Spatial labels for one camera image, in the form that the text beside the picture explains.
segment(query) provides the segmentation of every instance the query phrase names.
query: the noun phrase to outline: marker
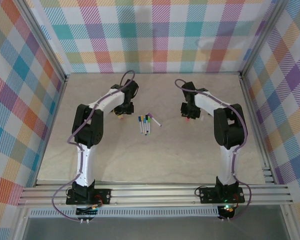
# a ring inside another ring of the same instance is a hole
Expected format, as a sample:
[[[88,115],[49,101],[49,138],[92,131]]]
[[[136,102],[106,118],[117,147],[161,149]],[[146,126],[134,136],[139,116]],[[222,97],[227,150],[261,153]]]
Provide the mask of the marker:
[[[143,119],[143,125],[144,125],[145,135],[147,136],[147,122],[146,122],[146,118]]]
[[[146,133],[149,133],[149,122],[148,122],[148,115],[145,115],[145,124],[146,124]]]
[[[150,121],[151,121],[151,117],[148,118],[148,124],[149,124],[149,126],[148,126],[149,129],[148,129],[148,130],[149,130],[149,135],[150,135]]]
[[[143,115],[141,115],[141,126],[142,126],[142,133],[145,134],[144,116]]]
[[[148,112],[148,116],[152,118],[153,121],[155,121],[156,124],[158,124],[160,127],[162,126],[157,120],[154,119],[154,116],[150,112]]]
[[[141,116],[139,116],[138,118],[139,118],[140,132],[143,134],[144,131],[142,131]]]

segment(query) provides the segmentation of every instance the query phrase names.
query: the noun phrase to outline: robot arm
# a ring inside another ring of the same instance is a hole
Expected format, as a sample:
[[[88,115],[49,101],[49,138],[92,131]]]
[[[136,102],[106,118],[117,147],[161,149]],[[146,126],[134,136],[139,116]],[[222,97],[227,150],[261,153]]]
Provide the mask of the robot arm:
[[[233,200],[237,201],[233,199],[233,195],[240,196],[242,189],[233,176],[232,161],[235,154],[234,150],[240,146],[245,139],[243,126],[238,116],[231,109],[217,102],[222,102],[221,100],[213,97],[217,100],[216,101],[209,97],[211,94],[207,89],[196,89],[192,82],[186,82],[182,88],[186,90],[196,90],[196,92],[183,90],[186,102],[182,103],[181,115],[183,117],[196,119],[200,117],[201,109],[210,114],[213,117],[214,138],[220,145],[221,150],[221,167],[219,175],[216,178],[216,185],[214,189],[210,189],[210,193],[204,196],[204,201],[208,203],[224,202],[224,200],[229,201],[229,203]],[[226,105],[233,107],[244,120],[242,107],[239,104],[231,105],[226,103]],[[237,165],[238,160],[234,162],[234,172],[237,170]]]
[[[104,118],[112,111],[117,115],[132,114],[134,112],[134,105],[131,99],[136,96],[139,86],[135,81],[132,81],[127,87],[117,92],[121,88],[122,86],[118,84],[111,87],[106,94],[110,96],[106,98],[102,97],[104,99],[95,108],[90,121],[74,136],[74,141],[79,145],[77,146],[77,175],[79,175],[79,177],[72,183],[72,188],[68,191],[66,204],[93,205],[99,201],[99,199],[95,199],[95,196],[102,195],[102,193],[96,192],[94,188],[93,164],[97,156],[97,145],[100,143],[104,134]],[[80,104],[77,107],[72,133],[84,123],[98,102],[99,100],[89,105]],[[103,191],[106,193],[106,196],[110,193],[107,192],[107,189]],[[109,197],[103,197],[104,196],[102,196],[103,204],[107,204],[107,201],[110,201]]]

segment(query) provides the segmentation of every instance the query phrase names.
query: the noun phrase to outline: pink marker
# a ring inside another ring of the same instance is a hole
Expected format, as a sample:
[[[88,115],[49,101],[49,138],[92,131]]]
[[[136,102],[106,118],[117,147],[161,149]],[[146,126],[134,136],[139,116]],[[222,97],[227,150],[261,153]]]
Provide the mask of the pink marker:
[[[158,124],[160,127],[162,126],[157,120],[154,119],[154,116],[152,116],[152,114],[150,112],[148,112],[148,116],[155,121],[156,124]]]

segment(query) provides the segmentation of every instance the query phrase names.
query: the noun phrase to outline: table surface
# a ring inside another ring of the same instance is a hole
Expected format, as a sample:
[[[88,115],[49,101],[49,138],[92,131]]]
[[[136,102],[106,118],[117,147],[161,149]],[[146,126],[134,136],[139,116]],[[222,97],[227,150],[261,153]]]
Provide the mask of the table surface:
[[[77,149],[67,144],[79,104],[90,104],[118,84],[122,74],[72,74],[57,113],[38,179],[71,180],[77,170]],[[238,158],[238,177],[249,184],[264,184],[262,159],[251,128],[237,75],[136,74],[139,84],[132,100],[134,114],[119,119],[114,113],[104,120],[104,134],[94,161],[96,180],[215,183],[219,173],[220,146],[214,138],[213,118],[201,110],[200,118],[181,117],[185,101],[175,79],[193,81],[222,101],[239,103],[244,112],[248,140]],[[151,135],[140,134],[138,116],[152,113],[161,124],[151,123]]]

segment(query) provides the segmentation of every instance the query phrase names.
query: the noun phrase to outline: plaid wall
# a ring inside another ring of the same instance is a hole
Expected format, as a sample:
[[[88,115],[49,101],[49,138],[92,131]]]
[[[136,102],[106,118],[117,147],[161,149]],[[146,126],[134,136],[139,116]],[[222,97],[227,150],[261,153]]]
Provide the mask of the plaid wall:
[[[27,1],[70,72],[192,73],[238,72],[277,0]]]
[[[13,0],[0,0],[0,240],[33,180],[61,84]]]
[[[300,0],[289,1],[247,83],[279,183],[290,186],[300,220]]]

